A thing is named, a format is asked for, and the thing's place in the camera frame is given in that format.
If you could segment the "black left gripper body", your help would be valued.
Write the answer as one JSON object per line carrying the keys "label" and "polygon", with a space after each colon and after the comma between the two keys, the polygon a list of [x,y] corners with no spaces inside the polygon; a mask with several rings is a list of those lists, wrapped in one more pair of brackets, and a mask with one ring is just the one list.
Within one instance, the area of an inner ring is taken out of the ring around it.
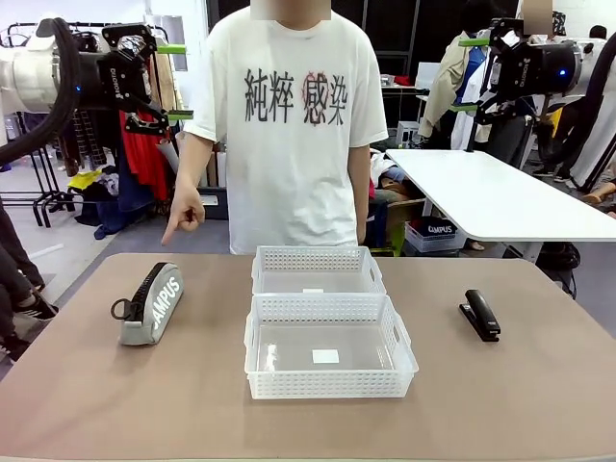
{"label": "black left gripper body", "polygon": [[80,52],[79,109],[145,109],[147,53]]}

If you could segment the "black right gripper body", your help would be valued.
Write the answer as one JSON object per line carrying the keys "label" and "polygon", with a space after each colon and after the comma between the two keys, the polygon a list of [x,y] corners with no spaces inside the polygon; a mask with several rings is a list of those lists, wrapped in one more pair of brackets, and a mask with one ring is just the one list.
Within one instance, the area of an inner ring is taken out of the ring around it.
{"label": "black right gripper body", "polygon": [[532,95],[565,94],[578,82],[578,46],[516,43],[495,59],[495,95],[515,101]]}

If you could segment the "grey CAMPUS pencil case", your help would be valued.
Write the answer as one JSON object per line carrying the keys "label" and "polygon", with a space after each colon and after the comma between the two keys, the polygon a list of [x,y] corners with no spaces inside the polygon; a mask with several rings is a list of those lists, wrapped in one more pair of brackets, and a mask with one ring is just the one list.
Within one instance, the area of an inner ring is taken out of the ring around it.
{"label": "grey CAMPUS pencil case", "polygon": [[171,262],[155,264],[131,298],[111,307],[120,322],[119,343],[129,347],[157,345],[184,293],[180,269]]}

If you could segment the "black stapler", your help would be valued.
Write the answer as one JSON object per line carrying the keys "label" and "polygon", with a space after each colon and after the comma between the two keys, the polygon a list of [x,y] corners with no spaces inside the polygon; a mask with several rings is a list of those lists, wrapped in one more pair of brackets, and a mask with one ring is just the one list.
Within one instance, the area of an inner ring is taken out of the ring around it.
{"label": "black stapler", "polygon": [[483,294],[479,290],[468,290],[465,298],[466,302],[459,305],[459,310],[478,337],[486,343],[498,342],[501,327]]}

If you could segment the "person left forearm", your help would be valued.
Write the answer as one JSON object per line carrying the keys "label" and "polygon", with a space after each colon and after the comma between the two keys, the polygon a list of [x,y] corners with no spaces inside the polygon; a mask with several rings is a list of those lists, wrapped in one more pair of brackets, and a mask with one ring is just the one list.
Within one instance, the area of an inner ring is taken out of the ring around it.
{"label": "person left forearm", "polygon": [[371,152],[368,145],[353,147],[348,154],[348,176],[354,195],[357,228],[366,225],[371,183]]}

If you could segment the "person right forearm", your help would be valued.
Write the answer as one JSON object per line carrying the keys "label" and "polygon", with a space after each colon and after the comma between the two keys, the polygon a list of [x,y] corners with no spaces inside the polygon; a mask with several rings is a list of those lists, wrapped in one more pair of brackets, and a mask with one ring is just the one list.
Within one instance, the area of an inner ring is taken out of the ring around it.
{"label": "person right forearm", "polygon": [[197,135],[183,132],[180,142],[176,190],[195,190],[213,153],[214,143]]}

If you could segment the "person right hand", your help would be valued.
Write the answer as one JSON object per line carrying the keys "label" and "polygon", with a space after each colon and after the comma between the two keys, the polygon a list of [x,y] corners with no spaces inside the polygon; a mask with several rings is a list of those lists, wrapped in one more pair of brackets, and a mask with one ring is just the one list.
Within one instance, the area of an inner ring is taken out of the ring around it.
{"label": "person right hand", "polygon": [[204,222],[205,217],[205,209],[197,188],[192,185],[177,184],[162,245],[169,244],[173,234],[178,230],[185,232],[196,230]]}

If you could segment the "background person patterned top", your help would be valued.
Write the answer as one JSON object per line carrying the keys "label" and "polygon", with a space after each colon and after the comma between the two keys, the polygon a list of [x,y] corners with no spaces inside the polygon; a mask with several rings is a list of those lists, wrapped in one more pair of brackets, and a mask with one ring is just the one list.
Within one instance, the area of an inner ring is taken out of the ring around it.
{"label": "background person patterned top", "polygon": [[524,21],[526,35],[565,37],[566,14],[554,6],[555,0],[519,0],[518,17]]}

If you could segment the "grey paper roll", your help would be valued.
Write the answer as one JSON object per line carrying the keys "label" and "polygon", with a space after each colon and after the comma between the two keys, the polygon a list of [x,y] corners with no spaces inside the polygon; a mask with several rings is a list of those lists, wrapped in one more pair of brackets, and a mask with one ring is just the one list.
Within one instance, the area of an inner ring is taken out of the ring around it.
{"label": "grey paper roll", "polygon": [[179,153],[173,140],[162,139],[157,144],[157,148],[167,160],[172,171],[176,173],[179,168]]}

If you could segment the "beige hanging garment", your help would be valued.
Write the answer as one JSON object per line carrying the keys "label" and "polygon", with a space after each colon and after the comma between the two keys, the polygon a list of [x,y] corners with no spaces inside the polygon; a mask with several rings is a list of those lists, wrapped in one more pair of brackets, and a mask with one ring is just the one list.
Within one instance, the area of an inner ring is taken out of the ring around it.
{"label": "beige hanging garment", "polygon": [[166,111],[176,110],[175,82],[168,55],[156,53],[150,58],[149,78],[154,102]]}

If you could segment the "red hanging garment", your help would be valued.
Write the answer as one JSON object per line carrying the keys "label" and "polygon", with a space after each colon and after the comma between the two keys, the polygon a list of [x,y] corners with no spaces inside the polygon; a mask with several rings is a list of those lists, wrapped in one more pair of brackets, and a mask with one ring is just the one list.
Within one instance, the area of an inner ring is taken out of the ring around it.
{"label": "red hanging garment", "polygon": [[167,159],[158,149],[160,136],[130,133],[127,114],[119,112],[121,135],[128,165],[141,185],[148,186],[157,200],[168,199]]}

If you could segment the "dark blue hanging garment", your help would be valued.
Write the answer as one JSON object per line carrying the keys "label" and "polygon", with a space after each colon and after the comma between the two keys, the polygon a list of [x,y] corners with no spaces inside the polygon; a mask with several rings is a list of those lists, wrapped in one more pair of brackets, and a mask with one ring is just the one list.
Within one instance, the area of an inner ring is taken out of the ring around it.
{"label": "dark blue hanging garment", "polygon": [[117,151],[118,167],[118,207],[124,213],[135,212],[151,206],[154,196],[148,186],[139,183],[130,170],[123,146]]}

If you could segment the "white board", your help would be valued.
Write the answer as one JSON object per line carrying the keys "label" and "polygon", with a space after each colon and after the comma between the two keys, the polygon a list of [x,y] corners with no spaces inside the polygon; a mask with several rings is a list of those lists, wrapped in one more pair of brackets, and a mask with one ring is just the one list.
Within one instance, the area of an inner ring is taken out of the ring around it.
{"label": "white board", "polygon": [[414,87],[417,90],[430,90],[439,67],[439,63],[419,62]]}

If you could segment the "white background table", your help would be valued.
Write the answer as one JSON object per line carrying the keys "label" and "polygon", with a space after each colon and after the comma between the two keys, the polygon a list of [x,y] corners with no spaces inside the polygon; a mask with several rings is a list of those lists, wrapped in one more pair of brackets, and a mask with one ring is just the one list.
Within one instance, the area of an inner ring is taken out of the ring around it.
{"label": "white background table", "polygon": [[389,149],[425,195],[468,238],[516,248],[534,264],[544,243],[616,243],[616,220],[480,151]]}

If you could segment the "white computer case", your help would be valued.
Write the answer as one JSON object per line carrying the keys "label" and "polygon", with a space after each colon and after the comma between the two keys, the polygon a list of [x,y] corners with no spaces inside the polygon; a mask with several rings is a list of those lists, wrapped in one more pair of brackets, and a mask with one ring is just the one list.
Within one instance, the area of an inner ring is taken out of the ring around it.
{"label": "white computer case", "polygon": [[397,128],[396,146],[409,149],[417,146],[421,141],[419,135],[420,123],[418,121],[400,121]]}

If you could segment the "yellow cloth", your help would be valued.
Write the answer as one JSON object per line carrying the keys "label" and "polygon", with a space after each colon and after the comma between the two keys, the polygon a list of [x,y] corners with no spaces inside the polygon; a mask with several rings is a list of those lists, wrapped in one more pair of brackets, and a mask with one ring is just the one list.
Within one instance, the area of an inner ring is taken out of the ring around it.
{"label": "yellow cloth", "polygon": [[95,183],[101,176],[101,170],[94,170],[88,172],[78,172],[76,175],[70,178],[67,184],[69,189],[75,189],[79,191],[85,190],[91,184]]}

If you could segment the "grey storage bin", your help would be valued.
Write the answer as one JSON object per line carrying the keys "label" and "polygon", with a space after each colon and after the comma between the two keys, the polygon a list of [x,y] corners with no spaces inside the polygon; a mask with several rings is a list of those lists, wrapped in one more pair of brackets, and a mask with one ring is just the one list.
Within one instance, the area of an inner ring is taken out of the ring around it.
{"label": "grey storage bin", "polygon": [[227,189],[221,187],[198,188],[206,219],[228,220]]}

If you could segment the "dark clothes pile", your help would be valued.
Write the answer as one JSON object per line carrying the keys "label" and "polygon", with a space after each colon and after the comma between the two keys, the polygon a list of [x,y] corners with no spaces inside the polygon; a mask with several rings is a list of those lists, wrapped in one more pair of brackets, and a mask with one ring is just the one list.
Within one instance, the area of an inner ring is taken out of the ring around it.
{"label": "dark clothes pile", "polygon": [[68,189],[82,198],[81,213],[75,220],[82,225],[94,227],[96,240],[115,234],[119,229],[118,172],[113,166],[102,169],[101,176],[83,191]]}

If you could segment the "black CAMPUS pouch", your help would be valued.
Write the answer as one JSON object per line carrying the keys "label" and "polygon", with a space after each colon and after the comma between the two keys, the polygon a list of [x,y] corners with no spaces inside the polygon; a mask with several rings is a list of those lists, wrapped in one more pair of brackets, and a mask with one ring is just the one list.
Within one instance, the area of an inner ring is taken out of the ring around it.
{"label": "black CAMPUS pouch", "polygon": [[414,221],[413,228],[424,238],[449,239],[455,236],[457,227],[448,219],[421,217]]}

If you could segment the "brown cardboard box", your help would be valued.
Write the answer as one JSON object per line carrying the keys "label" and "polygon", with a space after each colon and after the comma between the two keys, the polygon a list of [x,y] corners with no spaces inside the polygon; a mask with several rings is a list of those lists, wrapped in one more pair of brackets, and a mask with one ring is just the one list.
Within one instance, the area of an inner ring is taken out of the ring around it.
{"label": "brown cardboard box", "polygon": [[425,199],[411,199],[387,205],[386,227],[393,228],[423,215]]}

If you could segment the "person torso white printed T-shirt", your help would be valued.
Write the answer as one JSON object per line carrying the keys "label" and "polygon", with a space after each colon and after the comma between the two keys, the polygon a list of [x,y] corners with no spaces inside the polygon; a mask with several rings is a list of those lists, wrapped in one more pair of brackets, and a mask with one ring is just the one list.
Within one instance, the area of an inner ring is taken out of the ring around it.
{"label": "person torso white printed T-shirt", "polygon": [[332,14],[296,31],[249,9],[206,41],[186,131],[226,145],[230,249],[356,245],[348,161],[388,135],[368,36]]}

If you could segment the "Campus storage box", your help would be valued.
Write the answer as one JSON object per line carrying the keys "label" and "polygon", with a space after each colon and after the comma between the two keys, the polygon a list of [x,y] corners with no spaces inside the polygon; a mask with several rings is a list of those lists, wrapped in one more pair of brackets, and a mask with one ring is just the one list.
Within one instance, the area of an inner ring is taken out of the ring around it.
{"label": "Campus storage box", "polygon": [[455,236],[449,239],[444,238],[424,238],[414,228],[414,221],[405,222],[405,240],[421,253],[434,253],[442,251],[454,251],[461,249],[466,242],[466,235],[458,229]]}

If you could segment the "black metal clothes rack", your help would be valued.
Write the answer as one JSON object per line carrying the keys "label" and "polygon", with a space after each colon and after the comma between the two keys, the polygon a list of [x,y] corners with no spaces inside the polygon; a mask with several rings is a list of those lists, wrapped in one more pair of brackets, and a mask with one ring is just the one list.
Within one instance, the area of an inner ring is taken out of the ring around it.
{"label": "black metal clothes rack", "polygon": [[[94,49],[97,34],[77,31],[76,34],[80,50]],[[87,112],[98,143],[107,156],[107,164],[103,167],[113,166],[118,172],[117,151],[120,146],[124,147],[120,111]],[[0,167],[9,166],[22,157],[30,158],[39,184],[38,192],[9,192],[8,202],[13,206],[30,205],[40,226],[49,226],[49,216],[57,210],[72,212],[77,207],[81,208],[82,198],[70,192],[67,184],[78,172],[93,171],[88,161],[80,158],[73,117],[57,132],[45,127],[45,118],[43,113],[7,115],[0,109]],[[119,210],[120,229],[147,208],[129,213]]]}

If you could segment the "green stool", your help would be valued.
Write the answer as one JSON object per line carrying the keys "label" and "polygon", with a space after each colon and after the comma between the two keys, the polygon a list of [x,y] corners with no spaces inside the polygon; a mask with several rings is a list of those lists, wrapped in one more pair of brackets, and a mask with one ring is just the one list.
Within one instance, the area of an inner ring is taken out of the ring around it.
{"label": "green stool", "polygon": [[399,257],[405,241],[405,223],[396,223],[386,229],[386,249]]}

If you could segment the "black bag under table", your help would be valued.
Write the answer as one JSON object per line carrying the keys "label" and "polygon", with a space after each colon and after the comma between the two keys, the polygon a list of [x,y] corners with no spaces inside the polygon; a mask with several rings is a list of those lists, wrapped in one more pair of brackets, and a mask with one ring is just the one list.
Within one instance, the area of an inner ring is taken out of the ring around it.
{"label": "black bag under table", "polygon": [[553,282],[560,283],[561,289],[572,299],[578,294],[574,270],[580,263],[580,254],[574,244],[558,242],[544,243],[536,260],[536,266]]}

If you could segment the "seated person dark trousers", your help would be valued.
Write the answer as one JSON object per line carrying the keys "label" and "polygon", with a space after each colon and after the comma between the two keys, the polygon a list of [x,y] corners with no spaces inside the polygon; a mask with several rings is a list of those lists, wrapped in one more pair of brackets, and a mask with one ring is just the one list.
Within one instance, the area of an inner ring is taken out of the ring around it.
{"label": "seated person dark trousers", "polygon": [[29,259],[0,198],[0,352],[13,364],[30,346],[17,334],[14,315],[50,321],[58,313],[42,297],[44,288],[38,267]]}

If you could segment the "white perforated plastic basket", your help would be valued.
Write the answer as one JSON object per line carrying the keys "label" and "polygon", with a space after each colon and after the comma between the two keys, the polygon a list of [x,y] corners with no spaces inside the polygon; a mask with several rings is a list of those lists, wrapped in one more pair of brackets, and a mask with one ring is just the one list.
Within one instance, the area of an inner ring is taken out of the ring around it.
{"label": "white perforated plastic basket", "polygon": [[386,292],[364,246],[260,246],[251,277],[255,295]]}
{"label": "white perforated plastic basket", "polygon": [[403,398],[419,370],[385,294],[255,295],[244,346],[254,399]]}

